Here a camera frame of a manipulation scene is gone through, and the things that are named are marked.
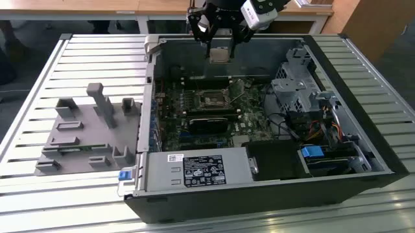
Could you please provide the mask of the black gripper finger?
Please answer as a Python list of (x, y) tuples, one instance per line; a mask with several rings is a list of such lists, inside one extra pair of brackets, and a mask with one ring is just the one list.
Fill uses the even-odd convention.
[[(188, 8), (187, 10), (187, 21), (191, 27), (192, 35), (196, 41), (206, 43), (207, 51), (206, 58), (210, 57), (211, 41), (216, 34), (216, 24), (215, 24), (215, 8)], [(207, 18), (208, 24), (204, 31), (199, 27), (199, 22)]]
[(231, 29), (231, 42), (230, 42), (230, 58), (235, 57), (235, 48), (240, 43), (250, 42), (255, 30), (248, 27), (243, 16), (228, 16), (228, 29)]

